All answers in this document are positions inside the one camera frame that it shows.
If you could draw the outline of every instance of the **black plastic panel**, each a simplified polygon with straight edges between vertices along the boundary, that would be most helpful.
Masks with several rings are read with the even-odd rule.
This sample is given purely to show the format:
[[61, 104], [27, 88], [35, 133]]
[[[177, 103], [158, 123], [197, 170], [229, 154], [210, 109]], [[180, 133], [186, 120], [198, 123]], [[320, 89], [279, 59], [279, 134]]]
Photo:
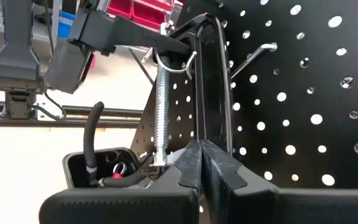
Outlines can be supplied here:
[[[234, 123], [241, 127], [234, 157], [279, 187], [358, 189], [358, 1], [262, 2], [267, 3], [187, 0], [178, 21], [180, 26], [204, 12], [227, 21], [232, 70], [262, 44], [278, 45], [233, 79], [234, 102], [241, 106], [234, 111]], [[341, 23], [329, 27], [335, 16], [341, 16]], [[342, 48], [346, 53], [337, 55]], [[252, 75], [257, 75], [255, 83]], [[345, 77], [354, 80], [343, 82]], [[281, 92], [285, 101], [277, 100]], [[321, 115], [321, 124], [311, 122], [314, 114]], [[290, 124], [284, 126], [284, 120]], [[263, 131], [257, 129], [259, 122]]]

